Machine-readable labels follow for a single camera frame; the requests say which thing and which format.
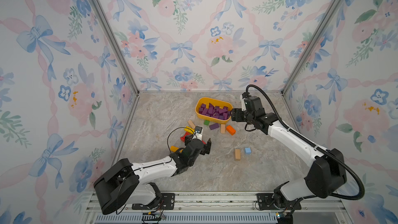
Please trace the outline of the purple long brick top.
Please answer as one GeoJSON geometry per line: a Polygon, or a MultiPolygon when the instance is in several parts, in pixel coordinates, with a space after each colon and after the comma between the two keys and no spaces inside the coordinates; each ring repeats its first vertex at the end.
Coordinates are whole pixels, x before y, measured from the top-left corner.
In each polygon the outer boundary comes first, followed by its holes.
{"type": "Polygon", "coordinates": [[[218,128],[220,128],[220,124],[219,124],[219,123],[211,124],[211,125],[209,125],[209,128],[210,128],[211,130],[218,129],[218,128]]]}

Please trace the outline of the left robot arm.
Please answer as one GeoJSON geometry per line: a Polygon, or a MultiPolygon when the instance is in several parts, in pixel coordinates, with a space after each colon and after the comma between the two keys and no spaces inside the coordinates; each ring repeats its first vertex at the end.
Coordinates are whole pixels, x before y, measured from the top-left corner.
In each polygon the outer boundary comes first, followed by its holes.
{"type": "Polygon", "coordinates": [[[163,199],[153,181],[186,172],[199,155],[208,155],[210,151],[211,140],[205,143],[192,139],[185,148],[178,148],[160,160],[144,163],[131,163],[127,158],[119,160],[94,182],[102,214],[112,214],[127,204],[157,208],[163,199]]]}

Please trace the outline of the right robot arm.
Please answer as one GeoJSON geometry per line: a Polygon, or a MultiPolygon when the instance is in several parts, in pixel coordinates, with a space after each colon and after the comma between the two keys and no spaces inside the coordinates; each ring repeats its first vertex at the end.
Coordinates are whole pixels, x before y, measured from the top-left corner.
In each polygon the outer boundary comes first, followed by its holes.
{"type": "Polygon", "coordinates": [[[288,126],[277,113],[266,113],[259,97],[243,93],[240,100],[241,108],[231,111],[232,121],[252,125],[255,131],[280,141],[309,167],[305,177],[288,181],[274,189],[271,204],[276,208],[288,208],[290,204],[309,198],[336,197],[356,201],[364,197],[365,186],[362,180],[345,164],[339,150],[328,150],[317,145],[288,126]],[[354,196],[337,193],[346,184],[348,174],[358,186],[358,193],[354,196]]]}

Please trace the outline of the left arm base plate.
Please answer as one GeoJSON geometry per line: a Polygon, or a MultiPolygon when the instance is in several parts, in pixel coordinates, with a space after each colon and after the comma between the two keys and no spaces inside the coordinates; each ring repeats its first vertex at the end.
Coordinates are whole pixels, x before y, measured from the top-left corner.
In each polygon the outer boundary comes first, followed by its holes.
{"type": "Polygon", "coordinates": [[[157,196],[154,200],[147,205],[143,204],[132,204],[132,210],[173,210],[175,206],[175,194],[174,193],[161,193],[161,196],[157,196]]]}

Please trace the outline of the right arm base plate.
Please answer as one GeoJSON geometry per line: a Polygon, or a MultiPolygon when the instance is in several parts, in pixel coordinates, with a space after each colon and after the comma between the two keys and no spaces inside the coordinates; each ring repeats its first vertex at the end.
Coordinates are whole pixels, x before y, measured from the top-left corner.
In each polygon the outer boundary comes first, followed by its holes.
{"type": "Polygon", "coordinates": [[[291,210],[301,210],[302,206],[297,203],[296,200],[288,202],[283,197],[274,193],[258,193],[257,197],[257,208],[261,211],[263,210],[273,210],[273,211],[291,211],[291,210]]]}

